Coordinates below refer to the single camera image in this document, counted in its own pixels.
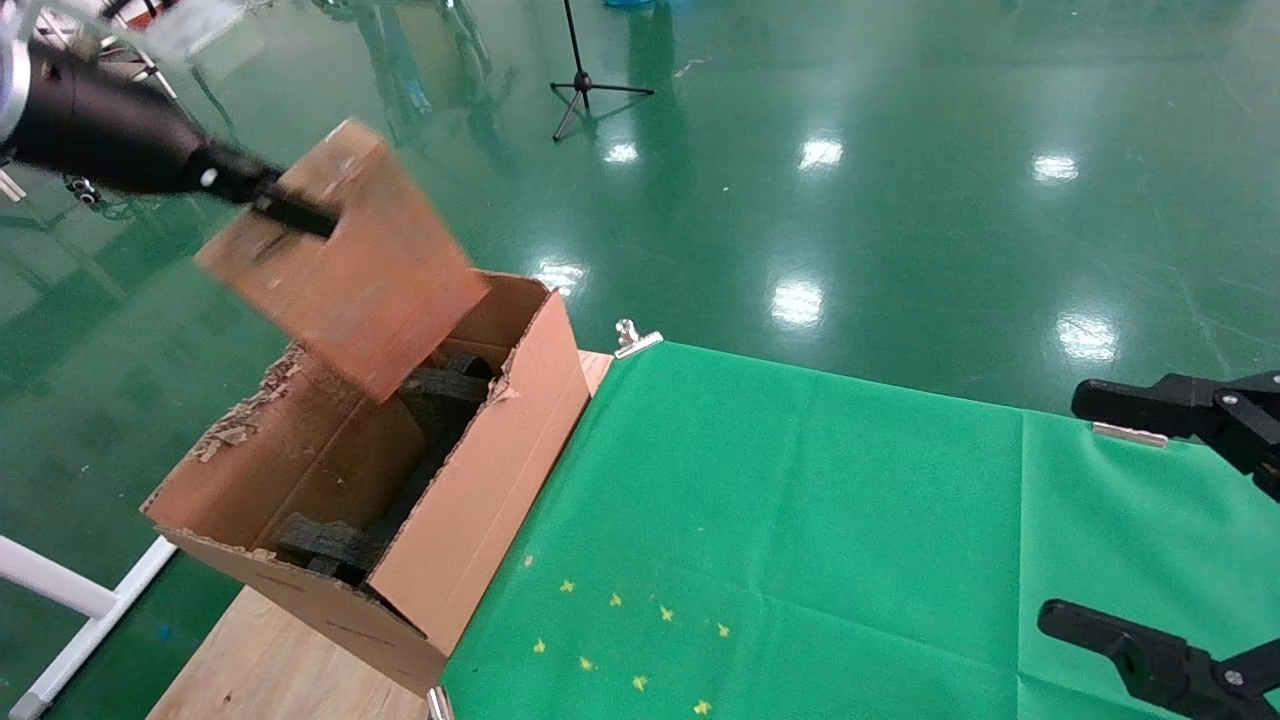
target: torn cardboard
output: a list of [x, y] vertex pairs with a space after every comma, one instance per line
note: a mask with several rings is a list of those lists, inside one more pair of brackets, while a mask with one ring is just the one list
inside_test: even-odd
[[589, 396], [561, 295], [484, 279], [492, 291], [440, 348], [485, 359], [499, 379], [374, 568], [376, 594], [273, 546], [293, 512], [355, 527], [378, 518], [426, 445], [398, 398], [364, 397], [314, 355], [273, 365], [289, 368], [287, 389], [241, 418], [253, 432], [207, 461], [188, 454], [142, 507], [175, 544], [419, 694], [439, 680]]
[[280, 178], [337, 208], [323, 240], [243, 213], [196, 261], [384, 401], [484, 297], [484, 278], [387, 142], [348, 120]]

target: white table leg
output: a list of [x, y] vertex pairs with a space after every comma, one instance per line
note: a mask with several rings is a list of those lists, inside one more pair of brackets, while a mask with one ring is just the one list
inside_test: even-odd
[[[106, 591], [115, 598], [108, 612], [84, 623], [84, 626], [76, 633], [72, 642], [67, 643], [67, 647], [58, 653], [54, 662], [36, 679], [36, 683], [31, 685], [27, 694], [22, 696], [18, 705], [13, 706], [9, 711], [9, 720], [36, 720], [44, 715], [45, 710], [54, 702], [54, 697], [61, 692], [68, 680], [72, 679], [72, 675], [81, 669], [84, 661], [88, 660], [88, 656], [93, 653], [93, 650], [111, 633], [115, 623], [124, 616], [124, 612], [133, 605], [133, 601], [142, 594], [142, 591], [146, 589], [160, 569], [164, 568], [165, 562], [173, 557], [175, 550], [178, 550], [177, 546], [164, 538], [156, 538], [151, 543], [151, 547], [133, 565], [133, 569], [124, 575], [120, 584], [115, 585], [115, 592]], [[3, 565], [4, 557], [4, 546], [0, 546], [0, 565]]]
[[110, 612], [116, 601], [114, 592], [6, 537], [0, 537], [0, 578], [93, 619]]

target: green cloth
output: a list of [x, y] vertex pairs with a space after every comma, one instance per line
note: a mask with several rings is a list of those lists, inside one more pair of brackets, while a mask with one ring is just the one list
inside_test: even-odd
[[444, 684], [460, 720], [1165, 717], [1041, 603], [1225, 657], [1280, 634], [1277, 550], [1204, 447], [663, 343], [609, 370]]

